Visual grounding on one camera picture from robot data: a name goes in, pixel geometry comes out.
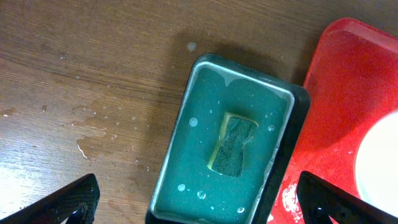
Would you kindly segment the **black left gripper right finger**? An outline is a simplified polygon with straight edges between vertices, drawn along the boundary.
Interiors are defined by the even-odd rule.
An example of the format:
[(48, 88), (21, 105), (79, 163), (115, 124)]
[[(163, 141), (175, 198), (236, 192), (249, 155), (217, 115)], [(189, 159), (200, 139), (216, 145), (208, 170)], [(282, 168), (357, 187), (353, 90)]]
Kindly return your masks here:
[(300, 174), (297, 197), (305, 223), (397, 223), (397, 217), (309, 171)]

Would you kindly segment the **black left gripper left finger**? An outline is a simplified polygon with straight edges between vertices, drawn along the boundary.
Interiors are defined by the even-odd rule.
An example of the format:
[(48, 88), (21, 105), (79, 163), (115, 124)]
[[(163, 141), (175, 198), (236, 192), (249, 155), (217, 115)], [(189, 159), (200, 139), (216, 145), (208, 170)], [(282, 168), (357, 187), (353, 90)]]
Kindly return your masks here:
[(100, 200), (94, 174), (86, 174), (52, 194), (1, 220), (1, 223), (92, 224)]

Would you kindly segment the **white plate green stain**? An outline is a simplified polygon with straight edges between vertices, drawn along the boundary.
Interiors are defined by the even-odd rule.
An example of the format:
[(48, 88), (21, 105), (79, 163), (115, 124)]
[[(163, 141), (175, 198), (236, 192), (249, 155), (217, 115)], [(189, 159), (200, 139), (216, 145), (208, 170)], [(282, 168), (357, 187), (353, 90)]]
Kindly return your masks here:
[(363, 138), (355, 181), (365, 202), (397, 216), (397, 112), (380, 119)]

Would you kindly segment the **green yellow sponge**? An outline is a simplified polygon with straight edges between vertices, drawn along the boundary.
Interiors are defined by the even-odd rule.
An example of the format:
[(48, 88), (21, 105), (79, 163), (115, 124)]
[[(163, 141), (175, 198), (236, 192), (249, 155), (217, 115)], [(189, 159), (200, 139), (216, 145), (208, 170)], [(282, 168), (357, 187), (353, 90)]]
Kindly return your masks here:
[(254, 138), (259, 125), (256, 121), (226, 112), (220, 126), (219, 139), (207, 167), (220, 175), (241, 177), (246, 145)]

